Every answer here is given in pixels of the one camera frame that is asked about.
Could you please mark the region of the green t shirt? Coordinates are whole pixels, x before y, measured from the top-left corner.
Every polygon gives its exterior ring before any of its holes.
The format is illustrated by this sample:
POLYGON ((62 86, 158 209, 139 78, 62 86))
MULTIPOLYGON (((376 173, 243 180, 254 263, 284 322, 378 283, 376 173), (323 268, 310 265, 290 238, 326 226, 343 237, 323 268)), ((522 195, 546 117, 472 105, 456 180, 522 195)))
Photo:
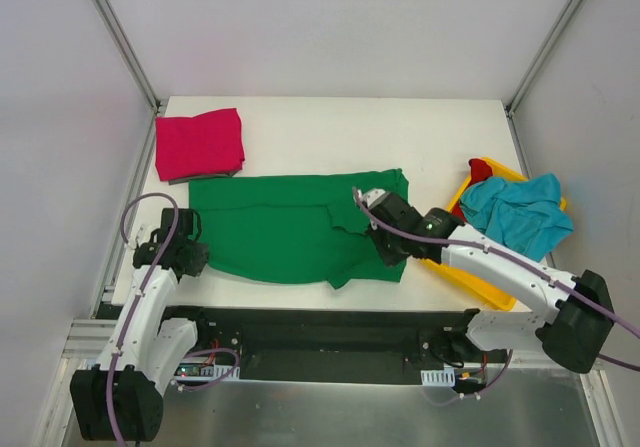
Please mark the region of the green t shirt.
POLYGON ((407 198, 400 169, 334 175, 193 180, 189 206, 202 221, 211 268, 285 285, 351 280, 397 283, 405 266, 386 266, 366 236, 368 218, 352 190, 381 188, 407 198))

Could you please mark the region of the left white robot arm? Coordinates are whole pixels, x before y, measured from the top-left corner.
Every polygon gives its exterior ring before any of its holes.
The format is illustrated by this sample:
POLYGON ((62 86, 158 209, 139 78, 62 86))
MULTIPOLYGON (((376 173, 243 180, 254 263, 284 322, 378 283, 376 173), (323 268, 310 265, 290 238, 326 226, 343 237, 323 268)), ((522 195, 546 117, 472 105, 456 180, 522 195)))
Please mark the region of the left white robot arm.
POLYGON ((129 294, 95 364, 74 372, 70 393, 81 435, 89 441, 150 442, 159 432, 164 393, 180 361, 204 354, 210 330, 189 318, 164 319, 183 277, 208 263, 201 218, 166 208, 161 225, 135 247, 129 294))

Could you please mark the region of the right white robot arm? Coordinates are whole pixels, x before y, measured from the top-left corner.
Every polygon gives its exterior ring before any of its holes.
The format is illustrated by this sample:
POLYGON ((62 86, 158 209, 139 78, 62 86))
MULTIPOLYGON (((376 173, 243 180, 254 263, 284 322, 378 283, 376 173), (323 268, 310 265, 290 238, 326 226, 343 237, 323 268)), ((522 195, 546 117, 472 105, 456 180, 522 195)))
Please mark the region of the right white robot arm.
POLYGON ((421 214, 396 193, 355 191, 369 219, 367 235, 388 266, 407 258, 429 260, 469 273, 527 307, 525 313, 470 311, 450 336, 452 354, 473 361, 484 351, 540 348, 574 373, 594 366, 614 325, 604 278, 590 270, 561 271, 489 239, 453 213, 432 208, 421 214))

